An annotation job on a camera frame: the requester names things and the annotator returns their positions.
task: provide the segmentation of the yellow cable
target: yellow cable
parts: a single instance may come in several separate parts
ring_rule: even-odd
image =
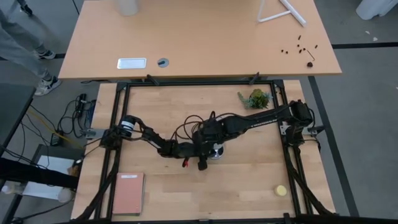
[[[71,139],[68,139],[67,137],[64,137],[64,136],[62,136],[62,135],[56,133],[54,130],[52,130],[52,129],[45,123],[45,121],[44,121],[40,116],[38,116],[37,114],[33,113],[31,110],[28,110],[28,112],[29,112],[30,114],[32,114],[33,116],[35,116],[42,124],[44,124],[44,126],[45,126],[49,131],[51,131],[52,133],[54,133],[54,134],[57,135],[58,137],[60,137],[60,138],[62,138],[62,139],[65,139],[66,141],[70,142],[71,144],[74,144],[74,145],[78,146],[78,147],[81,148],[81,149],[84,149],[84,147],[81,146],[80,144],[78,144],[77,142],[75,142],[75,141],[73,141],[73,140],[71,140]]]

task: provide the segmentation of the person's leg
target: person's leg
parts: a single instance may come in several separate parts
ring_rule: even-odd
[[[22,10],[24,13],[28,14],[28,16],[32,16],[32,15],[33,15],[32,10],[31,10],[30,7],[26,4],[26,1],[25,1],[25,0],[17,0],[17,2],[21,5],[21,10]]]
[[[14,39],[20,43],[28,43],[31,45],[39,58],[53,59],[55,53],[44,47],[43,42],[35,35],[31,34],[28,30],[25,30],[22,26],[15,22],[10,22],[0,10],[0,23],[2,28]]]
[[[0,24],[0,57],[22,65],[42,80],[35,95],[42,96],[50,93],[61,84],[58,78],[51,76],[47,68],[28,50],[20,46]]]

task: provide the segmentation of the wooden table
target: wooden table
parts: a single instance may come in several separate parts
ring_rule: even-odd
[[[85,1],[59,78],[340,74],[314,1],[290,3],[306,28],[291,15],[257,23],[260,0],[144,0],[130,17],[121,16],[114,1]],[[278,0],[267,0],[263,14],[282,11]],[[308,51],[313,68],[307,68]],[[118,70],[119,58],[146,58],[147,65]],[[161,58],[170,65],[160,68]]]
[[[163,138],[169,138],[191,114],[206,118],[212,110],[216,114],[259,112],[245,110],[237,97],[238,91],[249,95],[255,88],[270,91],[269,85],[131,88],[127,114],[140,117]],[[299,81],[285,81],[285,90],[289,101],[304,100]],[[92,127],[109,127],[115,92],[116,84],[100,86]],[[118,111],[121,111],[122,103],[121,100]],[[97,143],[91,144],[86,150],[96,146]],[[308,186],[321,203],[333,211],[317,144],[307,141],[300,148]],[[72,218],[79,216],[94,197],[100,182],[103,157],[104,149],[101,148],[85,158]],[[289,189],[277,124],[250,129],[237,139],[226,142],[223,157],[209,161],[207,170],[199,171],[196,163],[196,159],[191,159],[190,166],[183,169],[181,159],[162,158],[144,141],[124,141],[119,171],[146,174],[144,209],[139,217],[114,216],[113,220],[275,218],[285,212],[294,216],[290,193],[285,197],[274,194],[277,185],[282,184]],[[108,196],[104,196],[103,214]],[[304,210],[302,197],[300,204]]]

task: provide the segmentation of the gray pants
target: gray pants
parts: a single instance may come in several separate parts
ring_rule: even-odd
[[[8,21],[0,10],[0,57],[22,65],[40,78],[48,77],[49,72],[44,64],[16,40],[28,43],[38,52],[46,51],[41,40],[19,24]]]
[[[25,1],[25,0],[17,0],[17,2],[18,2],[21,6],[25,6],[25,5],[26,5],[26,1]]]

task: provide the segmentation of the white container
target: white container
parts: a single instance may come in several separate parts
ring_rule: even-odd
[[[374,16],[385,16],[398,0],[362,0],[356,8],[356,13],[364,20],[372,19]]]
[[[69,189],[63,188],[58,194],[58,201],[65,203],[75,198],[75,193]]]
[[[24,188],[16,185],[14,182],[8,182],[2,187],[1,191],[5,194],[22,194]]]
[[[133,16],[138,11],[138,0],[117,0],[119,12],[122,16]]]

